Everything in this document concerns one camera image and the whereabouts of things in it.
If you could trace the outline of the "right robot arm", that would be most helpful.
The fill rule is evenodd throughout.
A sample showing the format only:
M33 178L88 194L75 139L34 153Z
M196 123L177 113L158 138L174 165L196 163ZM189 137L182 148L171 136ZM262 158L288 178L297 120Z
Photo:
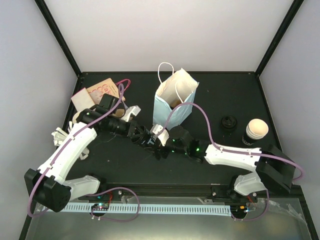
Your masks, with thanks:
M296 168L292 165L293 161L274 145L269 145L266 150L214 146L208 141L194 139L180 125L166 130L155 124L150 133L155 140L159 158L176 153L200 163L207 162L210 165L224 165L248 171L248 174L234 176L230 183L231 191L241 196L266 190L279 195L289 194L291 191Z

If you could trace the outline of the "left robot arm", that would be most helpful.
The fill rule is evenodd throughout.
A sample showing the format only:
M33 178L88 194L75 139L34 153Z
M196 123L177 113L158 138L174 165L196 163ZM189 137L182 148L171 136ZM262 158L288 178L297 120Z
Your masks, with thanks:
M98 189L101 181L96 177L86 175L69 181L66 181L66 177L85 148L97 137L92 125L110 115L121 102L119 99L112 108L91 123L75 123L52 156L38 169L30 168L25 173L24 180L29 193L27 213L30 217L38 216L32 211L33 202L46 207L44 212L60 212L71 200L100 195Z

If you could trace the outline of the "light blue paper bag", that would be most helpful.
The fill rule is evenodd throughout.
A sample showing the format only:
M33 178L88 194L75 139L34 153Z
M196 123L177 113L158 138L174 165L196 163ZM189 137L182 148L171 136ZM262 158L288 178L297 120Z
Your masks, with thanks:
M169 62L162 62L159 66L169 65L171 75L162 80L160 69L157 70L160 82L154 96L152 123L161 125L170 130L180 125L191 113L196 91L199 86L197 82L183 68L175 71Z

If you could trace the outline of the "brown pulp cup carrier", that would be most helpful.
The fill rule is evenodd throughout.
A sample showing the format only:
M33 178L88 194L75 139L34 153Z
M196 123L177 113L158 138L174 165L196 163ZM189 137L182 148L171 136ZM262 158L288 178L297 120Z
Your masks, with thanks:
M172 107L172 108L175 108L177 105L179 105L179 104L181 104L182 102L179 100L179 99L177 99L177 100L175 100L170 106Z

